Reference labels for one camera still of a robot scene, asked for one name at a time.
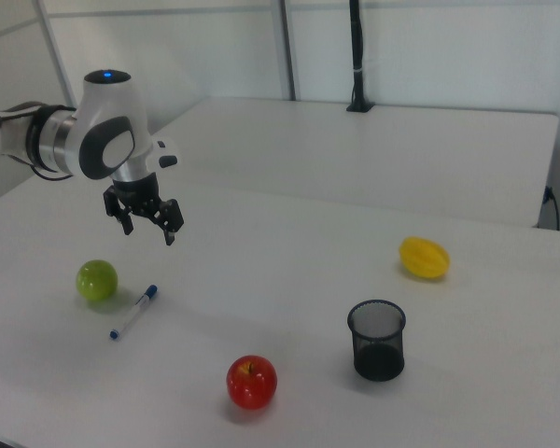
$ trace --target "yellow fruit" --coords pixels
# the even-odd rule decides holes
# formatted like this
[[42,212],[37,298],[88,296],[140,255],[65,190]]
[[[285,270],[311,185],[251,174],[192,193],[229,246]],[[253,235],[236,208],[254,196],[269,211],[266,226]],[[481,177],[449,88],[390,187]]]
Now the yellow fruit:
[[450,256],[433,241],[410,236],[400,245],[400,260],[411,273],[423,278],[437,278],[450,267]]

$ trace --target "green apple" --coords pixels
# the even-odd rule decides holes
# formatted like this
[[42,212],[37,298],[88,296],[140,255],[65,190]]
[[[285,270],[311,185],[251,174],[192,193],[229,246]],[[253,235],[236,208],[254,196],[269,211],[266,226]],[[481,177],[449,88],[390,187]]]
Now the green apple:
[[88,301],[103,301],[115,293],[119,277],[114,266],[102,259],[88,261],[77,274],[77,291]]

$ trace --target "red apple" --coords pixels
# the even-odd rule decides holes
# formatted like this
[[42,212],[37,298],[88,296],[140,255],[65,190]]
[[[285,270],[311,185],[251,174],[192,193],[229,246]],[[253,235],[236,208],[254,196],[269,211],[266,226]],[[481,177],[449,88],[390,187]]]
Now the red apple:
[[238,358],[226,375],[226,386],[232,401],[244,409],[266,406],[276,391],[277,383],[272,363],[257,355]]

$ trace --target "black pole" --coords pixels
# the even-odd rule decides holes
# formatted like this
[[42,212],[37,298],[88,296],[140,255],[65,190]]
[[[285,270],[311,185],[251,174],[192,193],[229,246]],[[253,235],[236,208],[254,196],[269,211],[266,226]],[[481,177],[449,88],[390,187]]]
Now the black pole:
[[351,9],[351,38],[353,41],[353,88],[351,105],[346,108],[349,112],[367,112],[373,107],[373,103],[365,100],[363,89],[363,28],[359,16],[358,0],[349,0]]

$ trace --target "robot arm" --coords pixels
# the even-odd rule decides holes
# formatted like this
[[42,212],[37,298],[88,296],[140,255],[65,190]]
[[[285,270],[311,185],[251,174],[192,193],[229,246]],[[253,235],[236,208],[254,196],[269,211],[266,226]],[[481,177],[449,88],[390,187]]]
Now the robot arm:
[[176,200],[160,198],[156,177],[177,163],[175,149],[147,131],[145,108],[127,73],[86,75],[77,110],[25,103],[0,111],[0,155],[53,173],[110,177],[105,210],[125,234],[133,231],[131,215],[146,217],[171,245],[184,223]]

